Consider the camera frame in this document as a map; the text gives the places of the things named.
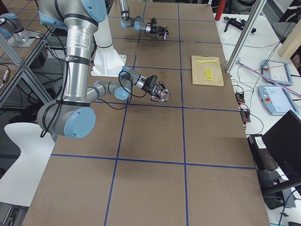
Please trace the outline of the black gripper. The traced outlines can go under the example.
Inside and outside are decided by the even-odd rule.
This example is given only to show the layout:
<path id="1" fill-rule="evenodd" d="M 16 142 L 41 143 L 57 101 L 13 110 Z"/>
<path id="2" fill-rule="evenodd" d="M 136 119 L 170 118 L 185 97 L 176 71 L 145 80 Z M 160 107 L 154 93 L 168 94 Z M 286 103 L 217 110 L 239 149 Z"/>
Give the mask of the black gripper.
<path id="1" fill-rule="evenodd" d="M 151 101 L 153 102 L 167 102 L 168 98 L 162 98 L 159 96 L 161 91 L 168 91 L 167 86 L 163 83 L 163 81 L 159 81 L 158 83 L 156 83 L 153 87 L 148 87 L 147 86 L 147 79 L 144 82 L 144 85 L 142 87 L 142 90 L 151 94 Z"/>
<path id="2" fill-rule="evenodd" d="M 157 34 L 159 40 L 165 40 L 168 35 L 168 27 L 167 26 L 156 26 L 150 25 L 150 33 Z"/>

